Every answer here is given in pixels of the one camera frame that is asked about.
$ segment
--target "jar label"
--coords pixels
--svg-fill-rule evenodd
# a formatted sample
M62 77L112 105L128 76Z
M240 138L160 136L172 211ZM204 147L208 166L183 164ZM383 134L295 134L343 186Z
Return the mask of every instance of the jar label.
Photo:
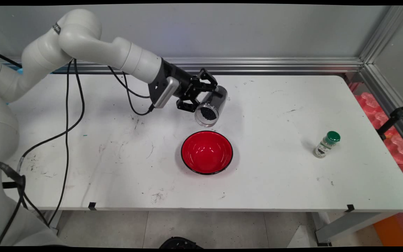
M330 148L322 145L321 143L315 148L315 154L320 157L326 156Z

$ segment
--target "white table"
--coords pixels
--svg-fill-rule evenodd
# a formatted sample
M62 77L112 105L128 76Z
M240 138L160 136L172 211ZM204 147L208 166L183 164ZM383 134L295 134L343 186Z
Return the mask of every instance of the white table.
M88 210L95 202L97 210L344 212L352 204L354 211L317 231L320 242L403 212L403 174L338 76L216 76L229 98L208 130L229 139L234 157L208 176L181 161L186 137L207 129L178 110L175 97L137 116L113 76L80 79L85 115L69 134L62 210ZM148 94L146 84L127 79L132 90ZM81 111L74 75L70 86L72 125ZM20 126L11 167L29 147L64 131L65 91L66 76L49 75L9 105ZM136 110L147 110L149 99L131 97ZM312 150L328 131L342 140L318 159ZM24 160L26 192L39 209L58 203L65 153L61 137ZM16 190L7 193L18 199Z

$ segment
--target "gray wall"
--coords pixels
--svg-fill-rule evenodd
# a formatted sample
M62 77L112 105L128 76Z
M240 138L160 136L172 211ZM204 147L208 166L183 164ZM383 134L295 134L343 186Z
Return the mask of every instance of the gray wall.
M377 57L375 65L403 99L403 25Z
M358 56L387 6L176 3L0 6L0 53L21 56L67 11L102 21L102 40L120 36L163 57Z

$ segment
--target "robotic arm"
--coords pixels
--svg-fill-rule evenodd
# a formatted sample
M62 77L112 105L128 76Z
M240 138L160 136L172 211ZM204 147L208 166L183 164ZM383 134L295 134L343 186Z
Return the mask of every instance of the robotic arm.
M162 108L173 95L179 98L176 103L178 109L195 112L199 105L197 96L201 92L218 90L216 79L205 69L192 76L124 38L115 38L112 43L100 41L101 34L102 25L94 13L75 9L24 49L22 75L0 64L0 161L15 152L19 139L18 122L5 103L21 98L72 58L109 65L147 83L155 108ZM3 191L0 170L0 234L14 208L15 202ZM2 245L14 244L61 242L34 215L20 208L2 242Z

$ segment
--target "floor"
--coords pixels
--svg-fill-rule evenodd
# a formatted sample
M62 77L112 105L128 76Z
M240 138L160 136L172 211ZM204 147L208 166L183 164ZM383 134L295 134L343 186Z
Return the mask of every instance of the floor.
M331 214L330 219L342 214ZM69 246L158 248L172 236L204 249L287 247L300 225L316 247L306 212L63 211L58 236ZM382 246L371 225L332 241L334 247Z

